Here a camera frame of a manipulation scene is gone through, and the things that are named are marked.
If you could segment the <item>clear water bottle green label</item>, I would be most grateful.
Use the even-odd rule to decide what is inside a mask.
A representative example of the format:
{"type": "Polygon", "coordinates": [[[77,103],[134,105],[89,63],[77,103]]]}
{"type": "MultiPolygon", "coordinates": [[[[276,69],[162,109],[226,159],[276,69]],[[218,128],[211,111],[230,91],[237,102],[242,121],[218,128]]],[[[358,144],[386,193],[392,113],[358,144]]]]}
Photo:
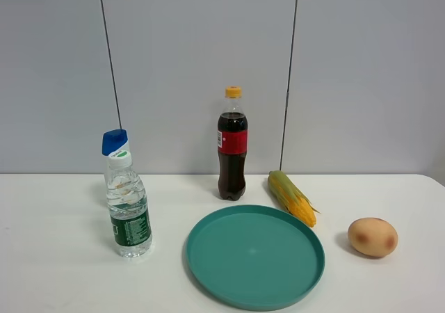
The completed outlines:
{"type": "Polygon", "coordinates": [[[133,169],[131,153],[119,150],[108,155],[106,197],[119,255],[139,257],[152,244],[147,194],[133,169]]]}

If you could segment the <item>white shampoo bottle blue cap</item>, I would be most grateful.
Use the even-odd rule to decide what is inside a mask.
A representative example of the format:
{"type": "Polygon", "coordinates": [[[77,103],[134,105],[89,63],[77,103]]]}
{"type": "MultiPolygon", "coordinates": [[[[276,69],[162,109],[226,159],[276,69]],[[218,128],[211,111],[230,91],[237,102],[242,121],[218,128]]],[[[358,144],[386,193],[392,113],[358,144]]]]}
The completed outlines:
{"type": "Polygon", "coordinates": [[[102,155],[107,157],[119,150],[129,151],[127,131],[125,129],[114,129],[105,132],[102,136],[102,155]]]}

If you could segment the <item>cola bottle yellow cap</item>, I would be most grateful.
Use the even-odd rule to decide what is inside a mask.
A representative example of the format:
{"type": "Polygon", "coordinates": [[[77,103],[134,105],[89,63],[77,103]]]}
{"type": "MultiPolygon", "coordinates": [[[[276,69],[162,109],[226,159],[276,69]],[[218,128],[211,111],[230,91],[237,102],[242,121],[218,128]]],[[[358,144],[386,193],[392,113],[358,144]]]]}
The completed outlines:
{"type": "Polygon", "coordinates": [[[227,108],[218,118],[218,191],[223,200],[237,201],[245,192],[245,159],[248,150],[248,120],[241,108],[242,88],[225,89],[227,108]]]}

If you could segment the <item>corn cob with husk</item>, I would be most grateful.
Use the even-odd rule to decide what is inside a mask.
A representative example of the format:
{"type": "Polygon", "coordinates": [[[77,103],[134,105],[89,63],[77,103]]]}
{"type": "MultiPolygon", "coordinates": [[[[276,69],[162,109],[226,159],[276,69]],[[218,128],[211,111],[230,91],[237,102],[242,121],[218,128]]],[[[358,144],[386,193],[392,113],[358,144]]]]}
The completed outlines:
{"type": "Polygon", "coordinates": [[[319,213],[309,199],[281,170],[270,171],[268,188],[285,210],[301,220],[308,227],[316,225],[316,215],[319,213]]]}

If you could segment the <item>brown potato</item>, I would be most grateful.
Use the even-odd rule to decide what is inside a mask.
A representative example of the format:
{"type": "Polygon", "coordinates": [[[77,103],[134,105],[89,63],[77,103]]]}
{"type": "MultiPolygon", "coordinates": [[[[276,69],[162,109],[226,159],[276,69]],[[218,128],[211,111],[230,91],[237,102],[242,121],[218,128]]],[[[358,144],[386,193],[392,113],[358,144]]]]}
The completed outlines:
{"type": "Polygon", "coordinates": [[[381,218],[360,218],[348,228],[348,240],[356,251],[369,257],[386,257],[398,245],[395,228],[381,218]]]}

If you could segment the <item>teal round plate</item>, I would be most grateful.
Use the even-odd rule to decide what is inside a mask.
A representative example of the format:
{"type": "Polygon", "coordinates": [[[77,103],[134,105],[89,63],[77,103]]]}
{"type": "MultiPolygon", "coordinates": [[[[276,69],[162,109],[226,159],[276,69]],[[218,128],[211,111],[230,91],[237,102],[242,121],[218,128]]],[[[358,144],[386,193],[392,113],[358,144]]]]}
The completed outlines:
{"type": "Polygon", "coordinates": [[[219,301],[244,310],[294,305],[318,284],[325,253],[316,234],[284,211],[225,207],[201,219],[184,245],[188,269],[219,301]]]}

